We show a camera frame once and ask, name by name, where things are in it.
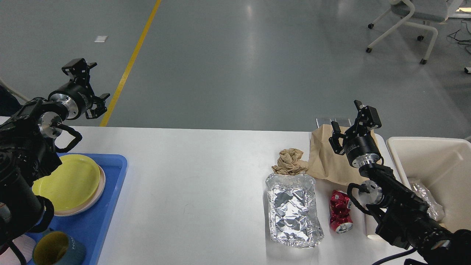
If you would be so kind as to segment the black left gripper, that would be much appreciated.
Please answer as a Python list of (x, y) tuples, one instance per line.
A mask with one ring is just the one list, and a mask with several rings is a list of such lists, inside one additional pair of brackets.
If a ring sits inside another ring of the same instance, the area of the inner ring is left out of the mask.
[(88, 63), (84, 58), (77, 58), (61, 68), (69, 77), (69, 82), (50, 93), (48, 101), (64, 106), (67, 120), (76, 120), (83, 114), (86, 119), (98, 119), (107, 111), (106, 99), (110, 93), (98, 97), (90, 84), (90, 70), (97, 65), (96, 62)]

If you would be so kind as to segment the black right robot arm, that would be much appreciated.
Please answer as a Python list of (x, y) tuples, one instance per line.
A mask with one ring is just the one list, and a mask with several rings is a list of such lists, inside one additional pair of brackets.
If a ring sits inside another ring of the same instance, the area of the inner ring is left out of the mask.
[(376, 262), (377, 265), (417, 252), (425, 265), (469, 265), (470, 230), (452, 233), (427, 213), (429, 204), (396, 180), (394, 171), (378, 161), (383, 159), (372, 130), (381, 127), (374, 107), (354, 101), (358, 115), (344, 133), (337, 122), (329, 143), (333, 152), (345, 155), (349, 165), (367, 178), (350, 183), (347, 194), (352, 203), (377, 222), (375, 233), (390, 245), (405, 251)]

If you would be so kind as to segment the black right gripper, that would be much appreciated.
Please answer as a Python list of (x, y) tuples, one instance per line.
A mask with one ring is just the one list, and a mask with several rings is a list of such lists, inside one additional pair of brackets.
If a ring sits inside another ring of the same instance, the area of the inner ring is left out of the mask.
[(361, 168), (364, 165), (375, 164), (382, 158), (375, 139), (370, 136), (371, 131), (382, 127), (382, 123), (375, 107), (364, 105), (361, 101), (354, 101), (358, 115), (353, 125), (347, 129), (347, 136), (342, 134), (336, 121), (331, 122), (332, 136), (329, 143), (337, 155), (346, 155), (350, 166)]

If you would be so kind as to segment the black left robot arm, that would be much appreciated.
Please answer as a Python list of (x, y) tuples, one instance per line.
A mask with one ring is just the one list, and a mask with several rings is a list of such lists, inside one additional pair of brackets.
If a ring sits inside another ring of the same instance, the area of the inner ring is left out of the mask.
[(54, 206), (35, 195), (33, 183), (50, 176), (62, 163), (59, 153), (71, 151), (81, 134), (64, 124), (83, 114), (97, 119), (107, 111), (109, 93), (96, 96), (90, 70), (96, 62), (73, 59), (62, 67), (69, 81), (47, 98), (35, 97), (10, 116), (0, 128), (1, 249), (12, 250), (20, 264), (27, 260), (14, 240), (40, 233), (50, 225)]

